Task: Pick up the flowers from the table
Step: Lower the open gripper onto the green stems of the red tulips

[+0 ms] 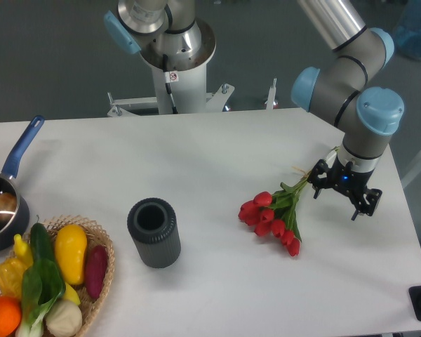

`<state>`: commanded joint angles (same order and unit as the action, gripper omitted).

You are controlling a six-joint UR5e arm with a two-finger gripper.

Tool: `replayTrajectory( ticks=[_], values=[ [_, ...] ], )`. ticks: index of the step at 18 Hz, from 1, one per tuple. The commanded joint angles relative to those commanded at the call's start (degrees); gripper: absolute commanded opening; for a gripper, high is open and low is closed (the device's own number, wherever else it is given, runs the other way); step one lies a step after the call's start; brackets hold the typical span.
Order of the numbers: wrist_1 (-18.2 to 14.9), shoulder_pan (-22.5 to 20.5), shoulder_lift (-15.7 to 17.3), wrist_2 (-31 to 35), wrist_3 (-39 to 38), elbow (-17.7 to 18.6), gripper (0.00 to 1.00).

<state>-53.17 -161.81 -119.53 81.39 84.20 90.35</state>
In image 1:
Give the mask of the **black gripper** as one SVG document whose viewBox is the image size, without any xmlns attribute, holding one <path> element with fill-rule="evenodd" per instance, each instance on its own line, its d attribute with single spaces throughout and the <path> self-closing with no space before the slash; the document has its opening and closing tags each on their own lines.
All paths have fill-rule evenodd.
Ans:
<svg viewBox="0 0 421 337">
<path fill-rule="evenodd" d="M 320 159 L 307 178 L 314 190 L 314 199 L 317 199 L 322 190 L 332 189 L 346 196 L 355 211 L 351 217 L 355 221 L 358 215 L 372 216 L 382 196 L 382 190 L 370 189 L 367 184 L 373 171 L 359 173 L 354 171 L 354 163 L 349 161 L 342 165 L 338 158 L 335 158 L 330 167 L 327 161 Z"/>
</svg>

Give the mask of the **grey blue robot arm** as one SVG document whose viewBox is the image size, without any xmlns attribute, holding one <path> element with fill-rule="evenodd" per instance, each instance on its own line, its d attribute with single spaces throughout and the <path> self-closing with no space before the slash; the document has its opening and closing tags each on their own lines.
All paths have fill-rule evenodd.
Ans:
<svg viewBox="0 0 421 337">
<path fill-rule="evenodd" d="M 316 192 L 346 196 L 356 215 L 373 215 L 381 198 L 367 184 L 404 112 L 401 97 L 368 82 L 394 54 L 392 38 L 369 28 L 349 1 L 301 1 L 300 7 L 334 52 L 324 70 L 308 67 L 295 80 L 291 100 L 334 125 L 344 138 L 332 164 L 320 160 L 309 175 Z M 151 67 L 160 114 L 217 112 L 224 91 L 206 92 L 206 65 L 216 42 L 198 19 L 193 1 L 120 1 L 104 16 L 119 48 Z"/>
</svg>

